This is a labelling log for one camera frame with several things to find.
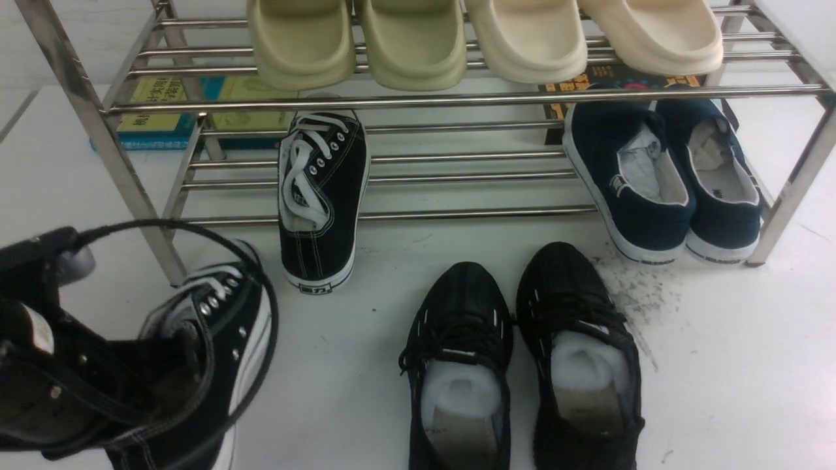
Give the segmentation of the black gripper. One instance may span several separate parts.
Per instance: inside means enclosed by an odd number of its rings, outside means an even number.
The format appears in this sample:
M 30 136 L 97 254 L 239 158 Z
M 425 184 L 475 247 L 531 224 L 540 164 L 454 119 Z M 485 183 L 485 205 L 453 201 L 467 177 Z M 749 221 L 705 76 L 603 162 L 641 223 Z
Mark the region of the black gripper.
M 47 321 L 3 298 L 2 451 L 57 460 L 164 424 L 199 389 L 202 352 L 190 326 L 107 340 L 64 313 Z

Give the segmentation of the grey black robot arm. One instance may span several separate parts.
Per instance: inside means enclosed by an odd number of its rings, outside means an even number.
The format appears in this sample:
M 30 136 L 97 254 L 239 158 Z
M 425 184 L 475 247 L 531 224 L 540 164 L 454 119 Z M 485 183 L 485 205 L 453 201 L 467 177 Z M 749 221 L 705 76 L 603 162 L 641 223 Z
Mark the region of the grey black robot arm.
M 95 259 L 72 227 L 2 249 L 2 451 L 59 460 L 177 410 L 206 369 L 196 332 L 107 340 L 60 303 Z

